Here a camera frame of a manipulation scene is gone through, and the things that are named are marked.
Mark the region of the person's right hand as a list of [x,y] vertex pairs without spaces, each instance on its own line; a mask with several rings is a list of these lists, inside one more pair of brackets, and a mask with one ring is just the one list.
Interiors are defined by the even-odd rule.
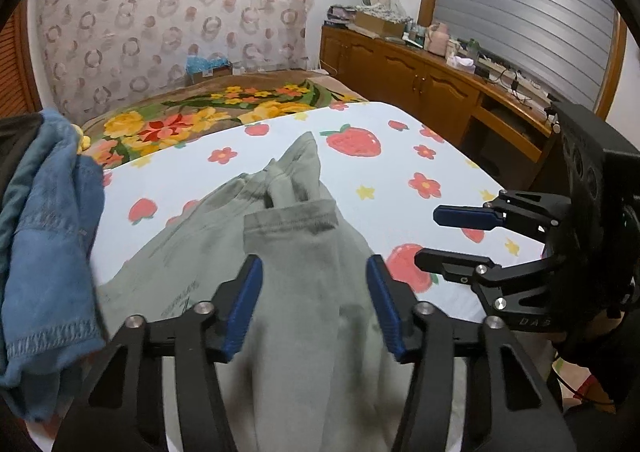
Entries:
[[608,334],[623,322],[624,317],[625,312],[620,309],[605,309],[593,318],[588,334],[591,336]]

